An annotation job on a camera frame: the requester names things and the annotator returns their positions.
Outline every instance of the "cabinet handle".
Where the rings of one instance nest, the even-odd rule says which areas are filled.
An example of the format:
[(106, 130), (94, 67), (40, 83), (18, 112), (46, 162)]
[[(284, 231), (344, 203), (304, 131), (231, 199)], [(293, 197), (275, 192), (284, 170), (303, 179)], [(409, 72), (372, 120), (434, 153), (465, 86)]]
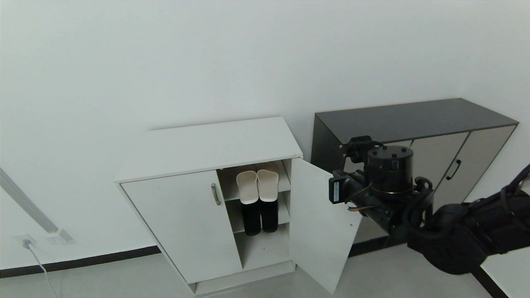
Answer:
[(215, 204), (217, 204), (217, 206), (220, 206), (221, 201), (219, 200), (219, 196), (217, 195), (217, 187), (215, 187), (215, 183), (211, 184), (211, 193), (214, 194)]
[(456, 171), (458, 171), (458, 169), (460, 168), (460, 165), (462, 164), (462, 161), (461, 160), (456, 160), (456, 164), (458, 164), (458, 166), (456, 167), (455, 172), (451, 176), (447, 176), (445, 179), (451, 180), (455, 176)]

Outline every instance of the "black countertop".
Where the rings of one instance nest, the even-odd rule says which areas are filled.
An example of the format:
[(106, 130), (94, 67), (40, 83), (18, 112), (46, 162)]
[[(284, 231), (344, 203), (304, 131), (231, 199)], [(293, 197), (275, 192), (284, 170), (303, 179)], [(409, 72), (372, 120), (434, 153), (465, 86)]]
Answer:
[(518, 124), (511, 118), (461, 98), (315, 115), (343, 144), (351, 137), (362, 135), (388, 143)]

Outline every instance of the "wall outlet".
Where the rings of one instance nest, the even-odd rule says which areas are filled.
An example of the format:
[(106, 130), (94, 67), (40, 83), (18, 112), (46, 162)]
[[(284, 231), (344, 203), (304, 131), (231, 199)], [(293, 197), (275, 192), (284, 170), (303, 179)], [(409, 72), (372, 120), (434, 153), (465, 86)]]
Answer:
[(20, 243), (20, 245), (22, 245), (22, 240), (24, 239), (31, 241), (31, 244), (36, 243), (35, 239), (33, 239), (29, 234), (13, 235), (12, 237), (16, 242)]
[(44, 236), (51, 244), (57, 245), (57, 244), (69, 244), (73, 243), (74, 239), (66, 233), (65, 230), (59, 229), (55, 233), (50, 233), (46, 236)]

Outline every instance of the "shoe cabinet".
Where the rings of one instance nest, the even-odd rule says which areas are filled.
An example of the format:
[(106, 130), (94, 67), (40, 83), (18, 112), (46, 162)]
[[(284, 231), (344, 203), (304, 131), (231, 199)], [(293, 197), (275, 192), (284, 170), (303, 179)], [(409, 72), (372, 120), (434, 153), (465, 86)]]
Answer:
[[(196, 295), (301, 268), (333, 293), (361, 215), (328, 200), (330, 173), (302, 159), (282, 117), (147, 132), (115, 178)], [(278, 230), (244, 233), (235, 177), (274, 162)]]
[[(369, 135), (375, 141), (409, 147), (414, 151), (413, 176), (426, 177), (436, 189), (436, 210), (466, 199), (517, 125), (461, 98), (316, 113), (311, 163), (328, 172), (362, 169), (362, 164), (351, 163), (339, 149), (355, 136)], [(364, 217), (352, 251), (356, 245), (366, 247), (366, 241), (386, 236)]]

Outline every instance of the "shoe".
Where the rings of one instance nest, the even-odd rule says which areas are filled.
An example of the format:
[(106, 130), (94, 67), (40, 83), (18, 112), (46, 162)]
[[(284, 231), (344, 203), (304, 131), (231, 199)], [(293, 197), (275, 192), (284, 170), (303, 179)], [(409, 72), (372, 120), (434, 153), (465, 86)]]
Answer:
[(278, 168), (272, 162), (257, 165), (261, 227), (272, 233), (278, 229)]
[(241, 216), (245, 234), (255, 236), (261, 231), (258, 175), (252, 166), (243, 166), (237, 174), (236, 182), (241, 202)]

